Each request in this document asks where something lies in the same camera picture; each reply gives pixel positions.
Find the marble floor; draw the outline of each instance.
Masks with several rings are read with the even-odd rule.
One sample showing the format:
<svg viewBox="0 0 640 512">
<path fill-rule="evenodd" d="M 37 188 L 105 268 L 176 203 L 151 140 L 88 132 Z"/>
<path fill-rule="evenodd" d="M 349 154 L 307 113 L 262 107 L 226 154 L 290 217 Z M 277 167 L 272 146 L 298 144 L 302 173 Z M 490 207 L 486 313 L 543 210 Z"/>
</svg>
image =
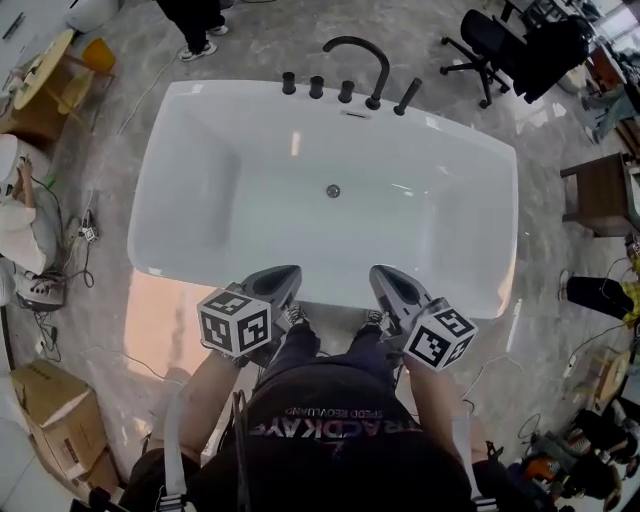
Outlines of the marble floor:
<svg viewBox="0 0 640 512">
<path fill-rule="evenodd" d="M 521 301 L 510 352 L 521 369 L 506 358 L 490 363 L 468 394 L 486 424 L 488 437 L 497 446 L 505 446 L 508 462 L 522 453 L 517 433 L 532 414 L 541 414 L 540 428 L 556 428 L 580 406 L 569 392 L 573 382 L 562 379 L 569 354 L 582 341 L 617 322 L 559 303 L 558 276 L 565 267 L 604 276 L 612 262 L 624 256 L 624 248 L 620 239 L 594 239 L 579 226 L 562 223 L 571 183 L 563 184 L 558 173 L 613 153 L 620 143 L 612 135 L 599 146 L 591 144 L 583 126 L 592 121 L 578 100 L 558 87 L 532 105 L 513 92 L 500 95 L 496 91 L 494 105 L 481 110 L 477 75 L 439 74 L 441 65 L 460 58 L 452 47 L 440 45 L 440 37 L 459 37 L 460 22 L 468 9 L 498 13 L 501 1 L 239 2 L 226 13 L 231 31 L 218 40 L 218 52 L 192 63 L 174 59 L 183 39 L 155 2 L 126 1 L 113 20 L 90 34 L 103 37 L 113 49 L 117 78 L 106 92 L 94 94 L 84 108 L 84 115 L 96 116 L 92 136 L 72 121 L 67 123 L 55 151 L 53 172 L 57 177 L 54 190 L 67 214 L 81 215 L 91 199 L 101 231 L 89 261 L 95 286 L 87 289 L 82 279 L 75 279 L 67 306 L 52 315 L 52 323 L 59 329 L 60 365 L 87 380 L 98 393 L 123 477 L 139 456 L 140 440 L 153 424 L 157 407 L 175 389 L 170 381 L 184 381 L 206 355 L 199 345 L 195 304 L 208 289 L 142 275 L 127 258 L 136 181 L 163 95 L 176 80 L 279 80 L 284 71 L 294 71 L 301 82 L 320 74 L 328 87 L 339 88 L 343 80 L 350 79 L 357 91 L 372 90 L 379 68 L 369 54 L 345 47 L 338 59 L 322 52 L 327 40 L 340 35 L 367 38 L 387 53 L 392 69 L 385 98 L 399 100 L 417 76 L 424 85 L 413 106 L 483 131 L 517 151 L 520 207 L 511 307 L 502 318 L 482 325 L 477 341 L 454 370 L 461 389 L 467 389 L 485 361 L 504 354 L 513 307 Z M 83 36 L 76 46 L 88 39 Z M 122 128 L 163 69 L 155 87 Z M 176 187 L 181 172 L 187 171 L 176 169 Z M 84 251 L 84 243 L 77 243 L 69 270 L 82 268 Z M 470 264 L 472 261 L 473 247 L 469 247 Z M 626 269 L 627 265 L 619 263 L 611 276 L 620 278 Z M 10 305 L 8 311 L 17 361 L 27 362 L 36 356 L 37 328 L 31 316 L 16 305 Z M 312 322 L 330 352 L 345 349 L 347 331 L 358 325 L 359 315 L 311 308 Z M 622 347 L 629 339 L 626 329 L 617 329 L 594 341 L 585 353 L 605 345 Z M 158 375 L 170 380 L 163 381 Z M 250 389 L 254 379 L 255 368 L 249 367 L 238 385 Z M 413 407 L 406 375 L 398 394 Z"/>
</svg>

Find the bathtub faucet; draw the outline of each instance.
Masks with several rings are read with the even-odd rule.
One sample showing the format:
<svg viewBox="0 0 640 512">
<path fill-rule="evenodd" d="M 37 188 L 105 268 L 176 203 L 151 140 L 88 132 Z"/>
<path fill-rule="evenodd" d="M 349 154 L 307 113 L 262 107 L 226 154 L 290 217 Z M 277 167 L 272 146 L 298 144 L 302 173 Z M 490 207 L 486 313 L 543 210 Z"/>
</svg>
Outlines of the bathtub faucet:
<svg viewBox="0 0 640 512">
<path fill-rule="evenodd" d="M 380 70 L 378 82 L 376 83 L 376 87 L 373 90 L 373 94 L 371 95 L 371 97 L 367 98 L 367 101 L 365 101 L 365 105 L 367 105 L 369 109 L 378 110 L 380 108 L 380 96 L 382 95 L 382 89 L 384 89 L 384 84 L 387 82 L 387 78 L 389 77 L 389 59 L 387 59 L 387 56 L 375 44 L 370 43 L 366 39 L 354 36 L 335 37 L 328 41 L 322 47 L 322 49 L 328 53 L 336 46 L 340 46 L 342 44 L 353 44 L 355 46 L 359 46 L 360 48 L 364 48 L 365 50 L 369 50 L 380 61 L 380 66 L 382 67 L 382 69 Z"/>
</svg>

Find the cardboard box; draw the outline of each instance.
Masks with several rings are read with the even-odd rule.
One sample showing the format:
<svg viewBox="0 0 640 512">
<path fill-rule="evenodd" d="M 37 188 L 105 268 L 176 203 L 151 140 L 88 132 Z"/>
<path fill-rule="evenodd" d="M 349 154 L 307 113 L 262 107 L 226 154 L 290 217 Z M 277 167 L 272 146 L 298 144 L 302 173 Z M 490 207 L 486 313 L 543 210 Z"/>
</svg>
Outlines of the cardboard box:
<svg viewBox="0 0 640 512">
<path fill-rule="evenodd" d="M 107 447 L 95 392 L 48 361 L 10 375 L 41 457 L 68 480 L 87 473 Z"/>
<path fill-rule="evenodd" d="M 118 475 L 111 461 L 111 455 L 109 450 L 102 452 L 98 460 L 89 470 L 79 478 L 73 480 L 67 480 L 65 476 L 60 473 L 55 467 L 51 466 L 47 459 L 40 452 L 40 448 L 36 444 L 33 437 L 30 437 L 31 446 L 36 452 L 38 460 L 42 464 L 42 467 L 49 473 L 55 480 L 62 485 L 65 489 L 72 492 L 80 499 L 86 501 L 89 498 L 89 493 L 96 487 L 102 487 L 109 494 L 113 495 L 118 487 Z"/>
</svg>

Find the person's feet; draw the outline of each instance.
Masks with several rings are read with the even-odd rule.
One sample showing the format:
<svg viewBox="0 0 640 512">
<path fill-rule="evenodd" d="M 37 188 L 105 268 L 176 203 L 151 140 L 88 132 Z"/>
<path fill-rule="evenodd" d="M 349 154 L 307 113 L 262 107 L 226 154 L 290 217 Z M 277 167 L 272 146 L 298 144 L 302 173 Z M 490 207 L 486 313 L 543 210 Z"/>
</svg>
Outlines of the person's feet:
<svg viewBox="0 0 640 512">
<path fill-rule="evenodd" d="M 591 110 L 591 107 L 589 107 L 589 104 L 587 103 L 587 98 L 585 96 L 580 96 L 580 104 L 582 105 L 583 109 Z"/>
<path fill-rule="evenodd" d="M 587 134 L 587 137 L 589 137 L 589 140 L 591 142 L 593 142 L 594 144 L 600 144 L 600 139 L 598 137 L 598 132 L 592 130 L 588 126 L 585 126 L 584 127 L 584 133 Z"/>
<path fill-rule="evenodd" d="M 571 272 L 566 268 L 560 272 L 560 278 L 558 279 L 558 300 L 567 300 L 567 283 L 571 277 Z"/>
<path fill-rule="evenodd" d="M 367 317 L 362 327 L 360 327 L 360 329 L 364 329 L 365 327 L 369 327 L 369 326 L 374 326 L 383 330 L 382 325 L 386 319 L 387 319 L 387 315 L 385 315 L 384 313 L 381 313 L 380 311 L 376 311 L 375 309 L 370 309 L 369 311 L 367 311 Z"/>
<path fill-rule="evenodd" d="M 611 409 L 613 410 L 614 423 L 619 427 L 622 426 L 624 421 L 627 419 L 627 413 L 624 412 L 624 408 L 617 399 L 611 402 Z"/>
<path fill-rule="evenodd" d="M 307 314 L 300 304 L 294 304 L 290 306 L 288 309 L 285 309 L 282 312 L 282 316 L 284 316 L 287 323 L 293 327 L 294 325 L 299 325 L 303 322 L 309 323 L 307 319 Z"/>
<path fill-rule="evenodd" d="M 211 30 L 209 30 L 209 34 L 211 34 L 212 36 L 216 36 L 216 37 L 223 36 L 227 32 L 229 32 L 229 27 L 227 27 L 226 25 L 221 25 L 219 27 L 214 27 Z"/>
<path fill-rule="evenodd" d="M 178 54 L 178 57 L 183 62 L 191 62 L 192 60 L 199 59 L 200 57 L 211 55 L 212 53 L 215 53 L 217 49 L 218 47 L 215 44 L 213 44 L 211 41 L 207 41 L 207 44 L 200 53 L 193 53 L 191 50 L 189 50 L 189 47 L 186 47 Z"/>
</svg>

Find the hand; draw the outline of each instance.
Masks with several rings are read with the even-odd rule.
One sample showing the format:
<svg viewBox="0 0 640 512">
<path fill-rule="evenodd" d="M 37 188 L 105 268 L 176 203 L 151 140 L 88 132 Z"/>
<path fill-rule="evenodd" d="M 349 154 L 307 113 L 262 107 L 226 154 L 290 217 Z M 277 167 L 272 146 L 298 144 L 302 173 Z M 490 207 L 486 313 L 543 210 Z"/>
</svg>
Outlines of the hand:
<svg viewBox="0 0 640 512">
<path fill-rule="evenodd" d="M 31 176 L 33 175 L 33 164 L 31 163 L 29 155 L 27 155 L 26 157 L 20 157 L 18 172 L 20 173 L 20 176 L 22 176 L 23 180 L 27 181 L 31 179 Z"/>
</svg>

